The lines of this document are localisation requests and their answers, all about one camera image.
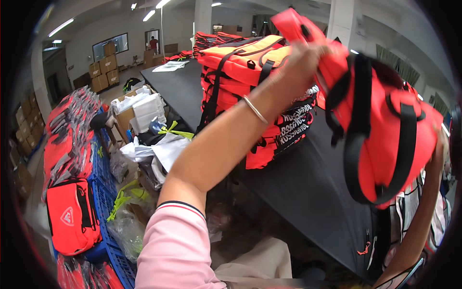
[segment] silver bracelet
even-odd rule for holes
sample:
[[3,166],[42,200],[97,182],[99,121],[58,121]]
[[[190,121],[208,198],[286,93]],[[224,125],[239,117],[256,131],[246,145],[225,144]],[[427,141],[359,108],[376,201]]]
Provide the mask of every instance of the silver bracelet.
[[266,125],[268,125],[268,121],[261,115],[261,113],[254,107],[254,105],[250,102],[249,98],[244,95],[242,99],[250,106],[250,108],[254,111],[254,113],[258,116],[258,118]]

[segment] forearm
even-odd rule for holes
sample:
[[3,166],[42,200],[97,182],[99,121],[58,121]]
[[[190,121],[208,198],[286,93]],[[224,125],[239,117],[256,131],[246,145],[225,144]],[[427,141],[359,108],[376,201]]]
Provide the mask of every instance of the forearm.
[[[290,105],[288,94],[303,94],[303,91],[293,91],[281,83],[284,79],[278,85],[272,80],[265,81],[249,95],[251,103],[269,123]],[[204,210],[206,192],[244,158],[266,127],[242,101],[223,113],[207,125],[178,157],[167,175],[159,203],[187,198],[189,203]]]
[[393,278],[419,260],[428,237],[428,232],[430,231],[433,212],[439,194],[440,179],[441,174],[436,176],[427,174],[419,207],[409,225],[406,236],[375,286]]

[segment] shoulder strap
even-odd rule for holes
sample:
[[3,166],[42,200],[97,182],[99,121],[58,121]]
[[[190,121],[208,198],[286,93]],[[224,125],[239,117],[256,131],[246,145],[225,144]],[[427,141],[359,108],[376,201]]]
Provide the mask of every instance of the shoulder strap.
[[388,187],[376,186],[377,199],[370,202],[359,184],[359,154],[371,132],[372,67],[367,57],[358,55],[354,63],[355,86],[352,119],[346,134],[343,168],[345,181],[353,199],[359,203],[382,204],[403,187],[414,159],[417,117],[411,105],[401,104],[400,139],[395,170]]
[[206,120],[208,123],[210,123],[212,120],[215,119],[215,111],[217,109],[217,100],[218,100],[218,92],[220,88],[220,77],[222,74],[222,69],[223,66],[225,65],[225,62],[232,56],[235,55],[236,53],[241,52],[240,50],[235,50],[231,53],[228,53],[225,55],[219,65],[217,70],[215,71],[215,82],[213,85],[213,92],[212,95],[210,96],[210,99],[207,101],[207,103],[204,106],[204,111],[202,112],[202,117],[201,117],[201,123],[196,129],[196,134],[199,133],[201,130],[204,129],[206,125]]

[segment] pink shirt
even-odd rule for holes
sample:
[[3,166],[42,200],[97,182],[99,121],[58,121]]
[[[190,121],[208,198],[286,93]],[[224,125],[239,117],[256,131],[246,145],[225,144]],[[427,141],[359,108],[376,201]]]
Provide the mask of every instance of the pink shirt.
[[225,289],[211,262],[203,214],[186,203],[165,202],[147,224],[135,287]]

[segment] pillar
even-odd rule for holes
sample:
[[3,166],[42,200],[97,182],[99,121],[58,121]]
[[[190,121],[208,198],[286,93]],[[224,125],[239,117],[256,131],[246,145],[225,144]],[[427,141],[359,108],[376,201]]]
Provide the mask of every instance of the pillar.
[[213,0],[196,0],[194,12],[195,32],[212,33]]
[[327,38],[338,37],[343,45],[350,48],[350,40],[356,33],[357,18],[361,17],[359,5],[358,0],[332,0]]

